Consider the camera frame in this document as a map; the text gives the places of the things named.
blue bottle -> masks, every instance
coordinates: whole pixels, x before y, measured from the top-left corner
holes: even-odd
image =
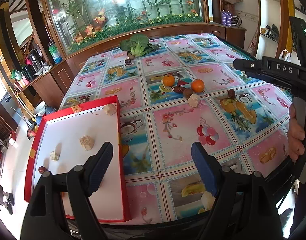
[[[231,26],[232,14],[230,11],[226,13],[226,26]]]
[[[222,25],[226,25],[226,11],[221,11]]]

aquarium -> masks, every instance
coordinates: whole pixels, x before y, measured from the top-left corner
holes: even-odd
[[[108,37],[140,28],[203,22],[200,0],[47,1],[67,54]]]

blue gripper pad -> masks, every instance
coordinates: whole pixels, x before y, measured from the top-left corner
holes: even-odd
[[[200,174],[205,189],[216,197],[219,189],[218,182],[221,178],[221,165],[213,156],[209,156],[200,142],[195,142],[191,147],[192,159]]]

printed tablecloth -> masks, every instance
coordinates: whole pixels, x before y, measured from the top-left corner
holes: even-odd
[[[160,49],[131,64],[119,48],[89,58],[61,104],[64,109],[111,95],[120,100],[132,220],[119,224],[167,222],[211,208],[191,158],[196,141],[221,165],[245,174],[258,170],[266,177],[287,156],[291,96],[235,70],[234,59],[246,55],[208,33],[150,42]],[[184,87],[204,81],[197,108],[162,85],[166,74]],[[228,98],[231,88],[235,99]]]

finger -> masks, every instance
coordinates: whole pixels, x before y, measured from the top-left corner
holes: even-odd
[[[291,118],[294,118],[295,117],[295,107],[293,104],[290,105],[290,108],[289,108],[289,115]]]
[[[295,162],[299,158],[299,156],[291,149],[289,149],[289,156],[293,162]]]
[[[295,118],[291,118],[289,120],[289,130],[288,133],[294,138],[297,138],[299,140],[304,140],[305,138],[305,131],[304,129],[298,124],[297,120]]]
[[[292,137],[292,136],[288,136],[288,140],[289,140],[289,149],[291,149],[292,151],[294,151],[297,155],[303,155],[304,154],[304,145],[303,143]]]

